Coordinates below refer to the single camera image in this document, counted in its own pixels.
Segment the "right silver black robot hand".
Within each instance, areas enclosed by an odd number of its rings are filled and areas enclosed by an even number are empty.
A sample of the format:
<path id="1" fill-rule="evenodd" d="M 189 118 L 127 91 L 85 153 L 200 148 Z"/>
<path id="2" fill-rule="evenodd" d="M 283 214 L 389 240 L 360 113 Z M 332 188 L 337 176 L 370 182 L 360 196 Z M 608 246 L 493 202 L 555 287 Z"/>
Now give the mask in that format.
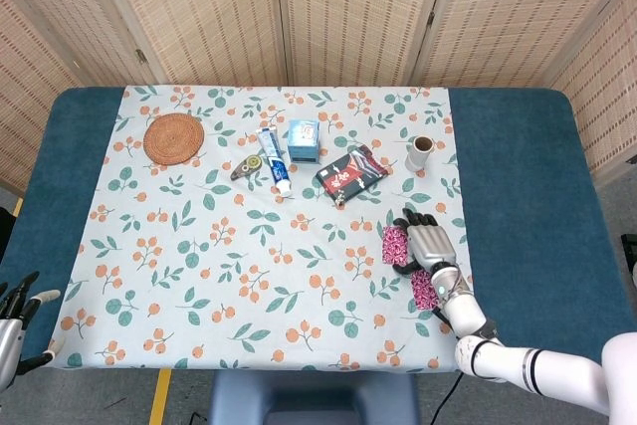
<path id="1" fill-rule="evenodd" d="M 456 251 L 444 228 L 431 214 L 402 209 L 403 218 L 394 220 L 407 236 L 407 250 L 412 260 L 406 265 L 393 264 L 393 270 L 400 275 L 409 276 L 424 270 L 435 274 L 439 270 L 457 265 Z"/>

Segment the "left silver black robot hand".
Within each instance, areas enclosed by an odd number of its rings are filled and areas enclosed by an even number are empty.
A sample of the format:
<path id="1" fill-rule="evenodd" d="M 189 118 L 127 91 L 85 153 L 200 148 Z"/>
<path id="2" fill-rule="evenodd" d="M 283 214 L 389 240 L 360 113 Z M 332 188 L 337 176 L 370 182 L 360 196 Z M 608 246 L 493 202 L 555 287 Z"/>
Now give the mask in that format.
<path id="1" fill-rule="evenodd" d="M 60 290 L 47 290 L 27 298 L 29 290 L 40 273 L 34 271 L 22 279 L 16 288 L 7 294 L 8 283 L 1 284 L 1 391 L 4 392 L 17 376 L 44 366 L 56 358 L 65 345 L 63 337 L 52 339 L 40 354 L 28 359 L 22 358 L 25 334 L 31 320 L 41 304 L 52 302 L 60 295 Z"/>

